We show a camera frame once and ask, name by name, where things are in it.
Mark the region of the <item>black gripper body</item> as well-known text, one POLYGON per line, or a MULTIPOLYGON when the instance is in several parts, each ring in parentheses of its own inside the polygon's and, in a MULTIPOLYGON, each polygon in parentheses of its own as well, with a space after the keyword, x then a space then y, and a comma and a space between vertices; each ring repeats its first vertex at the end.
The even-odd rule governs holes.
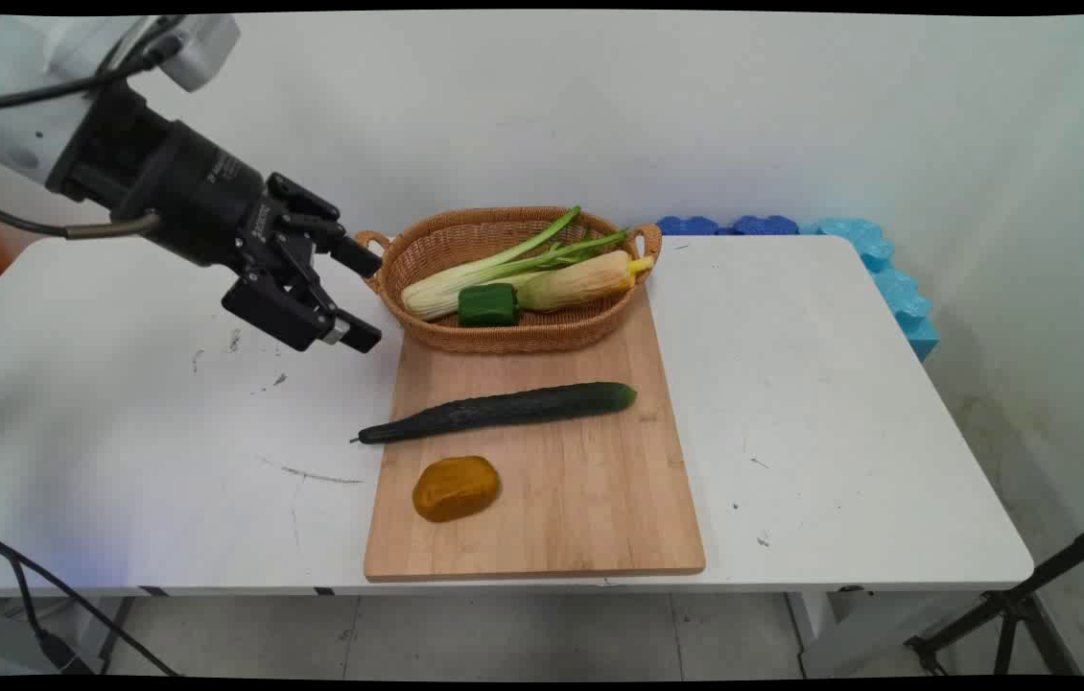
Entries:
POLYGON ((169 121, 129 84, 109 84, 47 178, 50 191, 92 201, 112 222, 157 216, 146 239, 201 267, 247 266, 236 241, 264 199, 263 176, 183 121, 169 121))

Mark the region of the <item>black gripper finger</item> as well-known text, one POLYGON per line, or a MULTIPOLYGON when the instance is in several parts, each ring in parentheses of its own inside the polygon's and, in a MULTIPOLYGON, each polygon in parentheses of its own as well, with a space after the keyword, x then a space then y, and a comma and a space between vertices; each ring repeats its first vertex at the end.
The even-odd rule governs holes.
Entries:
POLYGON ((305 351, 314 343, 367 353, 380 344, 380 329, 337 305, 322 287, 315 259, 269 267, 262 263, 223 263, 238 276, 222 306, 284 346, 305 351))
POLYGON ((348 235, 340 222, 341 213, 308 188, 273 172, 267 179, 269 199, 280 205, 275 227, 313 242, 314 251, 362 278, 372 278, 383 267, 380 255, 363 248, 348 235))

